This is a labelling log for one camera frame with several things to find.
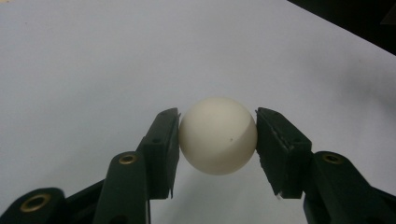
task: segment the ball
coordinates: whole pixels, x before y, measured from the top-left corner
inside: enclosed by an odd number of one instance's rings
[[[241,104],[212,97],[185,114],[180,122],[179,143],[193,167],[210,175],[227,175],[250,160],[257,144],[257,128]]]

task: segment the white ball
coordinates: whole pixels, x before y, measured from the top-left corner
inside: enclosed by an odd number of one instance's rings
[[[207,98],[183,117],[179,143],[193,167],[211,175],[227,175],[250,160],[257,129],[253,117],[236,101]]]

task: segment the ping pong ball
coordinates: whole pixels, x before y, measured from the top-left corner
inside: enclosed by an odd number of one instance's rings
[[[181,120],[179,143],[193,167],[210,175],[227,175],[250,160],[257,129],[241,104],[223,97],[207,98]]]

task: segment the black object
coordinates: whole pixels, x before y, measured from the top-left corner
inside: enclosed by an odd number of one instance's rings
[[[137,151],[113,158],[106,179],[65,199],[37,189],[16,200],[0,224],[150,223],[149,200],[172,192],[178,161],[177,109],[160,113]],[[372,188],[345,157],[311,152],[311,141],[280,113],[257,111],[260,163],[274,194],[301,198],[309,224],[396,223],[396,198]]]
[[[396,55],[396,1],[289,1]]]

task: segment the white table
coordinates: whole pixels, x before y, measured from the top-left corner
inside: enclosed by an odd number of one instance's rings
[[[313,151],[396,194],[396,57],[287,1],[15,0],[0,4],[0,212],[66,196],[135,150],[157,113],[228,96],[284,114]],[[180,157],[152,223],[306,223],[259,157],[232,175]]]

